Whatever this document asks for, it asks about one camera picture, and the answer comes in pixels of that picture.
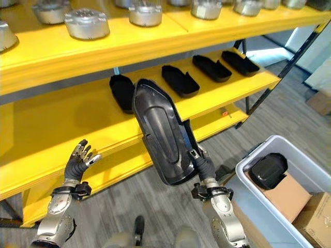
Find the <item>robotic hand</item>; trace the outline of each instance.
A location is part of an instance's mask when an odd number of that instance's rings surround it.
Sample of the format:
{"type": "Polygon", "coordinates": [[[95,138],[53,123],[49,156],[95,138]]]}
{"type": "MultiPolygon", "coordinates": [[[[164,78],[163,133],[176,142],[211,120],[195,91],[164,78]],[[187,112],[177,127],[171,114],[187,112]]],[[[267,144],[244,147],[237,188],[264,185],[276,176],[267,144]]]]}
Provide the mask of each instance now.
{"type": "Polygon", "coordinates": [[[80,182],[84,172],[101,159],[100,154],[93,156],[90,152],[86,155],[91,149],[91,146],[84,149],[86,145],[87,140],[84,139],[73,150],[65,168],[65,181],[53,190],[47,215],[41,221],[31,247],[60,248],[73,235],[76,205],[83,196],[91,194],[88,183],[80,182]]]}
{"type": "Polygon", "coordinates": [[[215,179],[213,162],[202,146],[199,145],[199,149],[202,156],[195,150],[189,151],[201,180],[201,185],[194,184],[192,196],[203,202],[203,211],[210,221],[213,236],[219,247],[248,248],[249,243],[243,227],[233,212],[233,191],[219,186],[215,179]]]}

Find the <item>cardboard box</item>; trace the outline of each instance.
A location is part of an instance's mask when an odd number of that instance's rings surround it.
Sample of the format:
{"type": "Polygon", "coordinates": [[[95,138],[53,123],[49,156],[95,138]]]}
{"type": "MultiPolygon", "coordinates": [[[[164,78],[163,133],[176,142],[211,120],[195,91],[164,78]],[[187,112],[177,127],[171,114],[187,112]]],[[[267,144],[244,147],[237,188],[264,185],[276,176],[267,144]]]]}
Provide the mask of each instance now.
{"type": "Polygon", "coordinates": [[[285,174],[286,177],[272,190],[265,190],[251,181],[292,223],[309,201],[311,195],[290,174],[285,174]]]}
{"type": "Polygon", "coordinates": [[[321,115],[328,115],[331,113],[331,93],[330,90],[321,90],[312,96],[307,102],[314,110],[321,115]]]}
{"type": "Polygon", "coordinates": [[[293,225],[317,248],[331,247],[330,194],[313,194],[293,225]]]}

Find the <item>yellow shelf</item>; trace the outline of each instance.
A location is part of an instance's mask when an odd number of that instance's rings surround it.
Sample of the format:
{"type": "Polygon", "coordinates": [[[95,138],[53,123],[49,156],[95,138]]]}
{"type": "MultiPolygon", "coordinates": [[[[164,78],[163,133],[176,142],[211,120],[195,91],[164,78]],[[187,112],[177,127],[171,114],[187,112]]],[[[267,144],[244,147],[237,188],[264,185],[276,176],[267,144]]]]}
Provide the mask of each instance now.
{"type": "MultiPolygon", "coordinates": [[[[207,54],[217,60],[221,52],[207,54]]],[[[225,83],[215,83],[195,68],[190,59],[171,63],[189,71],[199,93],[180,98],[161,76],[161,66],[126,75],[136,82],[152,79],[170,94],[183,120],[194,119],[262,89],[279,78],[267,70],[244,77],[231,71],[225,83]]],[[[99,80],[0,106],[0,200],[33,185],[62,175],[68,153],[83,138],[104,156],[138,143],[142,133],[133,115],[124,114],[109,89],[99,80]]]]}
{"type": "Polygon", "coordinates": [[[110,17],[109,36],[80,41],[68,35],[64,24],[40,24],[31,11],[31,2],[21,0],[19,5],[0,10],[20,41],[1,54],[0,95],[235,39],[325,23],[331,18],[330,11],[309,7],[261,10],[254,18],[224,7],[218,20],[205,21],[192,17],[188,8],[164,4],[162,24],[141,28],[130,24],[128,11],[116,8],[113,1],[72,0],[73,8],[90,7],[110,17]]]}
{"type": "Polygon", "coordinates": [[[241,16],[231,6],[225,6],[218,19],[201,21],[191,15],[190,7],[179,8],[168,4],[163,6],[166,15],[188,32],[206,35],[221,42],[324,23],[331,19],[331,11],[320,12],[308,6],[301,10],[285,6],[279,6],[276,10],[261,9],[256,17],[241,16]]]}
{"type": "MultiPolygon", "coordinates": [[[[231,117],[222,116],[220,110],[215,110],[192,121],[194,135],[198,141],[220,132],[240,121],[247,115],[234,104],[226,106],[231,117]]],[[[152,164],[152,161],[142,141],[126,149],[105,156],[98,164],[89,168],[83,180],[88,181],[92,193],[105,189],[152,164]]],[[[63,182],[63,175],[42,182],[23,193],[24,227],[31,227],[43,218],[47,212],[50,194],[55,187],[63,182]]]]}

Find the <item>silver cylindrical part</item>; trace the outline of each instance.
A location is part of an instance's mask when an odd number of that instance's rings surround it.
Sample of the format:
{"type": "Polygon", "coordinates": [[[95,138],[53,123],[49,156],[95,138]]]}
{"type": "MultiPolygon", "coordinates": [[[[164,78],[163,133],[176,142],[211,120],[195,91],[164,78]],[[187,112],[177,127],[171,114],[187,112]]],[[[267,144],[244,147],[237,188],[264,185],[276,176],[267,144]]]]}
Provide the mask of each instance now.
{"type": "Polygon", "coordinates": [[[7,8],[18,3],[19,0],[0,0],[0,8],[7,8]]]}
{"type": "Polygon", "coordinates": [[[236,1],[233,10],[243,16],[255,17],[259,14],[262,8],[260,1],[243,0],[236,1]]]}
{"type": "Polygon", "coordinates": [[[157,26],[162,22],[162,7],[147,2],[129,8],[129,21],[143,27],[157,26]]]}
{"type": "Polygon", "coordinates": [[[110,33],[105,13],[92,9],[77,9],[65,14],[65,23],[70,36],[93,40],[110,33]]]}
{"type": "Polygon", "coordinates": [[[302,9],[306,0],[282,0],[282,3],[290,9],[302,9]]]}
{"type": "Polygon", "coordinates": [[[168,4],[177,7],[189,6],[191,4],[191,0],[168,0],[168,4]]]}
{"type": "Polygon", "coordinates": [[[191,5],[191,14],[200,19],[214,20],[219,17],[221,8],[221,1],[195,0],[191,5]]]}
{"type": "Polygon", "coordinates": [[[42,0],[32,6],[38,21],[44,24],[63,23],[64,14],[70,10],[70,2],[61,0],[42,0]]]}
{"type": "Polygon", "coordinates": [[[6,50],[18,41],[18,38],[10,30],[8,24],[0,20],[0,52],[6,50]]]}
{"type": "Polygon", "coordinates": [[[128,9],[132,6],[132,0],[115,0],[115,5],[120,8],[128,9]]]}
{"type": "Polygon", "coordinates": [[[277,9],[280,4],[280,0],[262,0],[261,2],[265,9],[277,9]]]}

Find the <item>small orange object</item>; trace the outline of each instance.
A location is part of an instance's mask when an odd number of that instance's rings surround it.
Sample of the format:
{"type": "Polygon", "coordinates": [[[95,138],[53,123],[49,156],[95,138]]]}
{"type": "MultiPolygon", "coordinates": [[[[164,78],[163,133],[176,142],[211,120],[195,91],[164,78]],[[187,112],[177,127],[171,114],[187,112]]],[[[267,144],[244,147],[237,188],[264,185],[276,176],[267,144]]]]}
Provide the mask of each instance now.
{"type": "Polygon", "coordinates": [[[229,112],[227,111],[227,109],[225,107],[221,107],[221,112],[222,112],[222,116],[226,116],[229,114],[229,112]]]}

